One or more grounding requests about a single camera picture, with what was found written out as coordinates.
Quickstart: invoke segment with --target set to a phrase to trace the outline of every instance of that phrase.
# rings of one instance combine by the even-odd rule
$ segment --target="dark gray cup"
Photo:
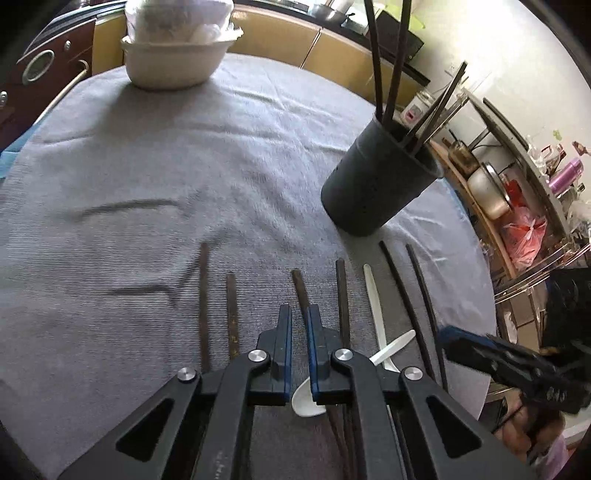
[[[395,122],[390,134],[374,117],[355,139],[320,193],[336,226],[351,235],[370,235],[443,177],[427,147],[416,158],[400,147],[398,141],[407,133]]]

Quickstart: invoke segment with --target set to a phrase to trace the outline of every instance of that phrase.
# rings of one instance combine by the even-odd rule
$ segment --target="red plastic bag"
[[[511,222],[501,228],[501,237],[517,270],[525,270],[535,260],[548,222],[535,217],[527,207],[516,207]]]

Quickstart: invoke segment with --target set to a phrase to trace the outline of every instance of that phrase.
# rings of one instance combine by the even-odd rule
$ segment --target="hand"
[[[526,432],[532,424],[533,419],[530,418],[528,408],[522,408],[521,400],[519,399],[509,404],[509,410],[505,418],[509,417],[515,411],[517,411],[515,416],[495,433],[495,437],[502,441],[513,455],[525,462],[527,460],[527,452],[529,452],[532,446],[532,441]],[[545,452],[562,434],[563,430],[564,417],[560,415],[559,418],[549,422],[538,432],[534,442],[535,451],[538,453]]]

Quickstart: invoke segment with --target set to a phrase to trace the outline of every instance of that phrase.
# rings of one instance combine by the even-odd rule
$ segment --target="purple bottle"
[[[573,158],[562,170],[550,180],[550,190],[558,196],[566,192],[569,187],[583,173],[583,162],[579,157]]]

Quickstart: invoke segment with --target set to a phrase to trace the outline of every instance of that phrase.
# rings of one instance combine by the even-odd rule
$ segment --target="tablecloth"
[[[122,67],[85,80],[56,107],[0,190],[0,419],[48,479],[179,368],[199,366],[203,241],[214,368],[228,363],[228,271],[241,352],[274,327],[281,303],[293,307],[293,389],[308,372],[291,269],[302,270],[324,325],[338,328],[335,261],[345,259],[353,348],[370,355],[377,344],[362,268],[370,263],[388,340],[407,331],[382,239],[436,370],[405,243],[440,325],[495,331],[488,266],[444,180],[367,238],[338,230],[323,210],[324,180],[372,113],[315,74],[233,54],[201,86],[147,92]],[[422,365],[415,342],[393,360]],[[452,396],[477,416],[488,378],[446,368]],[[255,480],[341,476],[325,416],[301,419],[289,407],[256,409],[251,457]]]

